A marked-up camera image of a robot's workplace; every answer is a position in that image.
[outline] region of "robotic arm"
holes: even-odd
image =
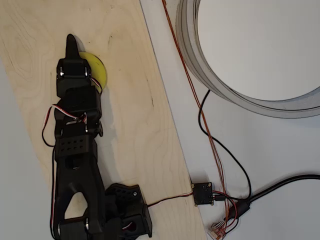
[[[103,136],[101,94],[92,85],[91,67],[78,52],[72,34],[65,58],[56,68],[57,105],[77,119],[55,110],[56,181],[52,231],[59,240],[135,240],[152,236],[148,207],[138,185],[112,184],[104,189],[95,137]],[[75,193],[87,201],[83,216],[65,219]]]

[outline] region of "black power cable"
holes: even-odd
[[[254,194],[252,197],[250,197],[250,203],[254,202],[255,200],[258,200],[259,198],[262,198],[263,196],[273,192],[274,190],[287,185],[289,183],[300,181],[300,180],[308,180],[308,179],[314,179],[314,180],[320,180],[320,175],[318,174],[304,174],[304,175],[298,175],[298,176],[292,176],[287,179],[284,179],[280,182],[277,182],[276,184],[268,187],[267,189],[258,192]]]
[[[202,127],[202,123],[201,123],[201,112],[202,112],[202,109],[204,107],[204,104],[205,104],[205,101],[208,97],[210,93],[210,90],[208,90],[202,100],[202,103],[201,103],[201,106],[199,108],[199,113],[198,113],[198,123],[199,123],[199,127],[201,128],[202,132],[208,136],[208,133],[204,130],[204,128]],[[238,200],[238,201],[242,201],[242,200],[249,200],[250,197],[251,197],[251,194],[252,194],[252,187],[251,187],[251,182],[250,182],[250,178],[246,172],[246,170],[244,169],[244,167],[241,165],[241,163],[236,159],[236,157],[229,151],[229,149],[223,145],[218,139],[216,139],[215,137],[213,137],[212,135],[210,136],[216,143],[218,143],[224,150],[227,151],[227,153],[233,158],[233,160],[239,165],[239,167],[241,168],[241,170],[243,171],[246,179],[247,179],[247,182],[248,182],[248,186],[249,186],[249,194],[248,194],[248,197],[246,198],[237,198],[237,197],[229,197],[229,199],[233,199],[233,200]]]

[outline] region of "wooden board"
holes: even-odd
[[[52,149],[41,130],[48,107],[58,101],[56,66],[69,33],[108,74],[101,97],[104,136],[96,138],[104,185],[139,184],[148,204],[190,192],[139,0],[0,0],[0,57],[48,186]],[[50,143],[54,124],[50,118]],[[74,201],[71,214],[82,204]],[[150,213],[153,239],[206,239],[192,197],[166,201]]]

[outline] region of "bolt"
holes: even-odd
[[[85,228],[89,231],[89,219],[85,219]]]

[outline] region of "yellow ball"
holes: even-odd
[[[95,78],[100,83],[102,89],[104,89],[107,84],[107,72],[102,61],[89,52],[82,51],[79,52],[79,54],[82,59],[88,61],[92,77]]]

